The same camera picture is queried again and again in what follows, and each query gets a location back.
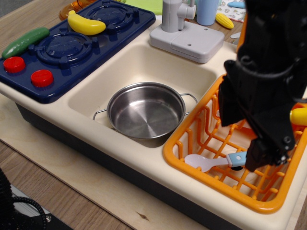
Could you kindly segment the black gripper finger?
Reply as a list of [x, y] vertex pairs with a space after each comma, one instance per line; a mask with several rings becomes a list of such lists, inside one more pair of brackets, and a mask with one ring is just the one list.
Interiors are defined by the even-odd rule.
[[257, 138], [251, 141], [247, 150], [245, 168], [254, 172], [265, 165], [281, 165], [288, 159], [287, 149], [278, 148], [266, 141]]

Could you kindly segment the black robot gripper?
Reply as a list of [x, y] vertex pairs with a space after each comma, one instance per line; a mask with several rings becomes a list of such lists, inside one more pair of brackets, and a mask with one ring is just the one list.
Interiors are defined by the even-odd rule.
[[219, 85], [221, 124], [246, 120], [256, 138], [291, 150], [289, 115], [307, 86], [307, 3], [248, 0], [246, 8], [244, 42]]

